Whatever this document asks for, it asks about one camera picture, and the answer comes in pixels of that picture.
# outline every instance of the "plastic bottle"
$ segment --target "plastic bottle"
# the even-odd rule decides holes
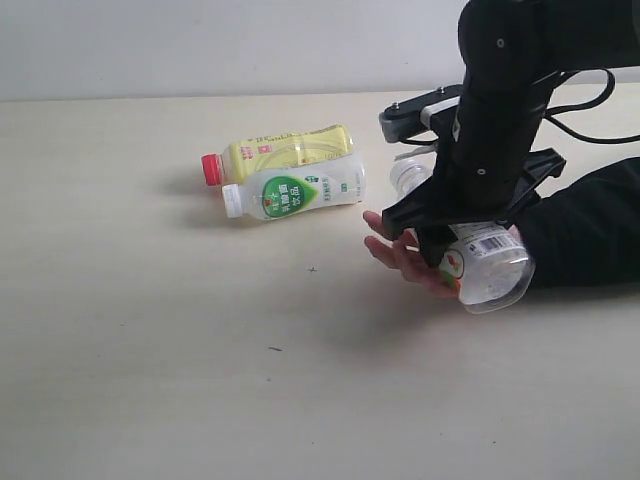
[[[322,207],[359,203],[365,195],[365,171],[356,154],[300,167],[266,169],[244,185],[222,187],[227,216],[251,215],[276,220]]]
[[[308,133],[250,138],[229,145],[221,154],[202,157],[207,185],[243,184],[252,173],[324,162],[353,152],[353,140],[342,125]]]
[[[390,180],[403,198],[431,173],[419,161],[405,158],[394,163]],[[535,262],[522,242],[495,222],[450,228],[458,241],[447,250],[439,269],[467,311],[488,313],[513,305],[524,296]]]

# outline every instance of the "white bottle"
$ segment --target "white bottle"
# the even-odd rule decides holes
[[[431,170],[413,158],[394,163],[390,179],[399,198],[431,176]],[[488,313],[513,305],[526,293],[535,263],[526,248],[495,222],[450,225],[458,241],[439,265],[458,299],[470,313]]]
[[[321,163],[260,170],[222,187],[227,216],[275,220],[322,207],[359,203],[365,172],[355,153]]]

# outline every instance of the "barcode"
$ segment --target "barcode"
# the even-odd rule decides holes
[[[492,252],[500,248],[511,247],[512,245],[506,236],[500,236],[487,238],[486,240],[480,240],[480,246],[487,252]]]

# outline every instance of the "green label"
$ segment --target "green label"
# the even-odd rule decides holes
[[[296,178],[274,177],[264,186],[262,207],[269,217],[286,217],[309,205],[317,194],[315,188]]]

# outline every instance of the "red bottle cap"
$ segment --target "red bottle cap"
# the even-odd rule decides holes
[[[222,184],[222,175],[220,174],[219,155],[211,154],[202,157],[202,169],[204,170],[204,179],[210,187]]]

